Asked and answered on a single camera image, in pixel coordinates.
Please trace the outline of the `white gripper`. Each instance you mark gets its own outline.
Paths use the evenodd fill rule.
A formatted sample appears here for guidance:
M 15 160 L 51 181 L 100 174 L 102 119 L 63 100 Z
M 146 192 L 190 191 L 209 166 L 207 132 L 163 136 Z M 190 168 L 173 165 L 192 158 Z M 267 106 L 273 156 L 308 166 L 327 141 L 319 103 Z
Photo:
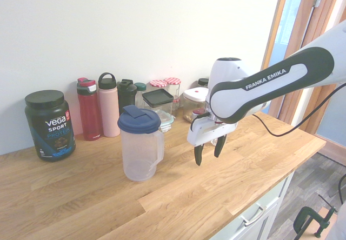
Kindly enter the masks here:
M 214 149 L 214 156 L 218 158 L 226 142 L 227 134 L 233 132 L 237 125 L 238 123 L 217 124 L 209 117 L 196 118 L 191 124 L 187 136 L 187 141 L 191 145 L 195 146 L 194 156 L 196 164 L 198 166 L 201 165 L 204 143 L 207 143 L 215 138 L 217 138 L 217 142 Z

